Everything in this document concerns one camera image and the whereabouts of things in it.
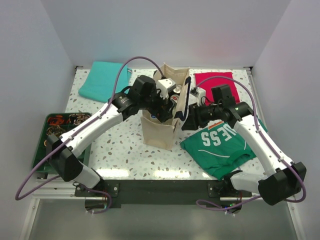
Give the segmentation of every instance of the terrazzo table surface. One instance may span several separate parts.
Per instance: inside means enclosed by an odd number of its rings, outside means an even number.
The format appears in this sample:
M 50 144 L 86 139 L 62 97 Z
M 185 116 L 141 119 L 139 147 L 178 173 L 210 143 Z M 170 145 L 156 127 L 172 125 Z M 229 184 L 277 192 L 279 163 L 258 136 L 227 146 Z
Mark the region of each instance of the terrazzo table surface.
M 79 88 L 89 74 L 89 69 L 77 69 L 66 112 L 89 112 L 94 114 L 104 104 L 81 97 Z M 191 87 L 195 86 L 195 73 L 232 72 L 235 80 L 243 83 L 251 90 L 249 78 L 244 69 L 190 69 Z M 129 84 L 132 85 L 138 75 L 152 77 L 154 69 L 133 69 Z M 250 101 L 247 92 L 236 86 L 240 100 Z M 96 170 L 104 179 L 124 180 L 157 180 L 185 179 L 208 180 L 208 176 L 191 156 L 180 147 L 180 142 L 196 133 L 195 131 L 179 131 L 171 151 L 149 146 L 143 143 L 141 127 L 142 113 L 129 117 L 126 121 L 112 127 L 98 137 L 91 146 L 89 167 Z M 263 167 L 257 158 L 249 160 L 241 170 L 248 173 L 262 174 Z

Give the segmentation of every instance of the tray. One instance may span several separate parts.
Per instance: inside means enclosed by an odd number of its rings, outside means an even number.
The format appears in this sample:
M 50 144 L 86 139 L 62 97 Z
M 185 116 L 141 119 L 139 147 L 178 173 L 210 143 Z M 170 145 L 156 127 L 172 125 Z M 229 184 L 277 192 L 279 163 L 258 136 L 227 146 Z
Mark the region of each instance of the tray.
M 66 133 L 79 124 L 84 122 L 91 116 L 89 112 L 68 112 L 68 113 L 51 113 L 44 121 L 35 157 L 33 160 L 33 167 L 35 167 L 46 156 L 46 140 L 48 135 L 54 133 L 57 137 Z M 91 144 L 78 157 L 78 160 L 84 165 L 88 166 L 90 157 Z M 38 173 L 57 174 L 52 166 L 45 162 L 37 169 Z

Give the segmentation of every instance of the white wall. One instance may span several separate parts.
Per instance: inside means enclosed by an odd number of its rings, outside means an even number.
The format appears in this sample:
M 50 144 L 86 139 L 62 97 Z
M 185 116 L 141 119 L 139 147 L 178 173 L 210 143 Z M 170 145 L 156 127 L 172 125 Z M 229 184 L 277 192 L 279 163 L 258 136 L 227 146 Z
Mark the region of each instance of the white wall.
M 320 234 L 320 1 L 292 0 L 253 68 L 271 137 L 307 168 L 296 205 L 307 239 Z
M 72 62 L 253 66 L 290 0 L 41 0 Z M 150 66 L 145 61 L 133 65 Z
M 0 239 L 15 240 L 30 203 L 15 193 L 45 116 L 66 106 L 73 65 L 39 0 L 1 1 L 0 23 Z

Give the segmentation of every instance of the small object in bag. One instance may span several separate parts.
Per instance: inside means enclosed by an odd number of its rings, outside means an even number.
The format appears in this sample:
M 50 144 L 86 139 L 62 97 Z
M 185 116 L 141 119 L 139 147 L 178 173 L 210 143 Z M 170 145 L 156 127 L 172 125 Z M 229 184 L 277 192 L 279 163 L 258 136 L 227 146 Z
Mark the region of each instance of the small object in bag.
M 150 115 L 150 121 L 153 123 L 160 124 L 160 121 L 158 120 L 158 118 L 152 114 Z
M 172 95 L 171 97 L 170 97 L 170 100 L 173 102 L 173 104 L 177 104 L 177 102 L 178 102 L 178 100 L 179 100 L 179 95 L 176 95 L 176 94 L 174 94 L 174 95 Z
M 181 93 L 181 90 L 182 90 L 182 86 L 181 85 L 177 85 L 176 87 L 175 87 L 175 89 L 173 89 L 173 92 L 175 93 L 175 94 L 180 94 Z

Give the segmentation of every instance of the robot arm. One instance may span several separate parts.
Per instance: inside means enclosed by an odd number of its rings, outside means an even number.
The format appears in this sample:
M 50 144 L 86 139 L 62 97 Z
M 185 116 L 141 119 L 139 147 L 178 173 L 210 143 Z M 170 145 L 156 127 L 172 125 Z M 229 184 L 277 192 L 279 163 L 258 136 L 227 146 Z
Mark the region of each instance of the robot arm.
M 64 181 L 73 180 L 87 188 L 94 189 L 103 181 L 102 177 L 93 169 L 79 162 L 77 157 L 97 137 L 130 116 L 137 114 L 140 109 L 148 110 L 160 122 L 172 118 L 175 102 L 171 101 L 170 97 L 173 95 L 175 87 L 176 83 L 169 78 L 159 80 L 156 83 L 150 77 L 139 76 L 133 85 L 128 87 L 128 93 L 125 93 L 125 89 L 115 94 L 107 112 L 105 110 L 108 103 L 85 122 L 62 134 L 60 138 L 54 134 L 50 135 L 47 139 L 47 153 L 52 152 L 64 142 L 66 144 L 48 160 L 49 163 Z M 94 119 L 97 120 L 84 128 L 88 122 Z M 82 128 L 84 128 L 82 131 L 73 136 L 77 130 Z
M 249 105 L 245 102 L 236 103 L 228 85 L 212 88 L 214 103 L 208 106 L 199 100 L 199 97 L 202 99 L 203 92 L 201 88 L 191 91 L 191 94 L 198 97 L 198 101 L 189 106 L 189 115 L 182 130 L 197 130 L 207 126 L 209 121 L 223 120 L 249 144 L 264 169 L 261 175 L 232 172 L 224 178 L 223 187 L 260 194 L 269 205 L 300 192 L 301 185 L 298 179 L 284 162 L 297 172 L 302 181 L 306 175 L 306 167 L 301 162 L 294 163 L 285 155 L 262 127 L 256 130 L 253 111 Z

